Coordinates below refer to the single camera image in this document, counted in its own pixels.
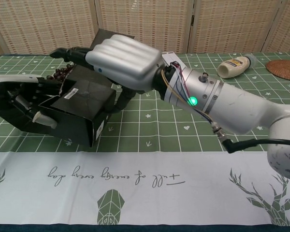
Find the wires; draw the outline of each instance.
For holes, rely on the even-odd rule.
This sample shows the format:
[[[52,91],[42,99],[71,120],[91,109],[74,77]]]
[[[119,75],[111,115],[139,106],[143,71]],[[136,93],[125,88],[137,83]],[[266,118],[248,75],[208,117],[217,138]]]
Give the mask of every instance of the wires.
[[[183,103],[183,104],[187,104],[187,105],[189,105],[188,104],[188,100],[189,100],[189,98],[190,98],[190,94],[189,94],[189,91],[188,91],[188,88],[186,87],[186,82],[185,82],[185,80],[184,80],[184,77],[183,77],[183,75],[182,75],[182,70],[181,70],[181,68],[180,68],[180,65],[179,64],[177,64],[177,62],[173,62],[173,63],[171,63],[171,66],[172,67],[174,67],[175,68],[175,72],[176,72],[176,74],[177,74],[177,80],[176,80],[176,84],[175,84],[175,86],[176,86],[176,89],[177,89],[177,92],[170,86],[170,83],[168,82],[168,80],[166,79],[166,77],[165,77],[165,74],[164,74],[164,70],[162,69],[161,70],[161,76],[162,76],[162,79],[163,79],[163,81],[165,82],[165,84],[166,84],[166,86],[168,87],[168,88],[170,88],[170,90],[171,90],[171,92],[175,95],[175,96],[177,96],[177,98]],[[179,89],[178,89],[178,86],[177,86],[177,83],[178,83],[178,81],[180,82],[180,84],[181,84],[181,86],[182,86],[182,90],[183,90],[183,92],[184,92],[184,96],[180,93],[181,91],[179,91]],[[212,120],[212,118],[208,115],[208,114],[206,114],[206,113],[204,113],[204,112],[202,112],[202,111],[200,111],[200,110],[198,110],[196,107],[193,107],[193,106],[191,106],[191,105],[189,105],[189,107],[192,107],[192,109],[195,111],[195,112],[197,112],[197,113],[199,113],[201,116],[203,116],[209,123],[213,123],[213,120]]]
[[[239,141],[233,143],[231,139],[226,139],[221,142],[225,147],[228,153],[233,153],[240,150],[245,150],[247,148],[257,146],[260,144],[282,144],[282,145],[290,145],[290,140],[286,139],[249,139],[245,141]]]

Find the colorful wires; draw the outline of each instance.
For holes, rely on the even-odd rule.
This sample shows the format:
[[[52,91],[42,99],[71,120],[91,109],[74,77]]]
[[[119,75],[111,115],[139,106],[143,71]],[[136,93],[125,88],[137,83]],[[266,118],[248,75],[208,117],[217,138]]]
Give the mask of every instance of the colorful wires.
[[[175,62],[172,62],[170,64],[172,67],[175,68],[175,73],[177,74],[177,80],[176,80],[176,83],[175,83],[175,87],[176,87],[176,90],[177,92],[171,87],[169,81],[167,80],[167,78],[165,77],[165,74],[164,74],[164,69],[161,70],[161,76],[162,76],[162,79],[164,81],[164,83],[166,84],[166,86],[171,90],[171,92],[177,96],[177,98],[183,103],[183,104],[186,104],[188,105],[189,107],[191,107],[195,112],[197,112],[198,114],[200,114],[201,116],[203,116],[209,123],[213,123],[213,120],[212,118],[198,110],[195,106],[191,106],[189,105],[188,101],[190,99],[190,93],[189,93],[189,90],[186,86],[186,81],[182,75],[182,69],[180,67],[180,65],[175,61]],[[182,90],[183,90],[183,93],[184,95],[181,94],[181,91],[178,89],[178,82],[180,83],[181,87],[182,87]]]

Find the bottle label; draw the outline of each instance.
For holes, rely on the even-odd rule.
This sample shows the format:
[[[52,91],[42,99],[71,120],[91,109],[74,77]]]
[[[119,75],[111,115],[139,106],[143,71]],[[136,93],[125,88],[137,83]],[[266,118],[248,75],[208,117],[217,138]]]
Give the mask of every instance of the bottle label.
[[[238,59],[231,59],[231,60],[225,61],[225,63],[230,64],[230,65],[232,65],[232,66],[234,66],[234,67],[238,67],[238,66],[241,66],[241,65],[243,64],[243,63],[242,63],[240,60],[238,60]]]

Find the mayonnaise bottle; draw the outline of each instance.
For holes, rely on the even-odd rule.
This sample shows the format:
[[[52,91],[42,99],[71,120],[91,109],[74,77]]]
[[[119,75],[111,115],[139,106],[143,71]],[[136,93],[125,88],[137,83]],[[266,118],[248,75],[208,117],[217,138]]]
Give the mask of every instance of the mayonnaise bottle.
[[[217,68],[217,74],[224,79],[242,74],[248,68],[253,68],[257,58],[253,54],[245,54],[242,57],[229,59],[222,62]]]

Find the wooden beads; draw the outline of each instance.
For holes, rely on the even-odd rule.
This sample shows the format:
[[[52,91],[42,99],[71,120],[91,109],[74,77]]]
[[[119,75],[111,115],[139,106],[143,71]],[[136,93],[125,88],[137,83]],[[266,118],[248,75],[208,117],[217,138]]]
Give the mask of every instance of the wooden beads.
[[[47,80],[57,80],[57,81],[64,81],[67,74],[74,68],[74,65],[67,64],[66,68],[56,69],[55,73],[51,76],[48,75],[46,78]]]

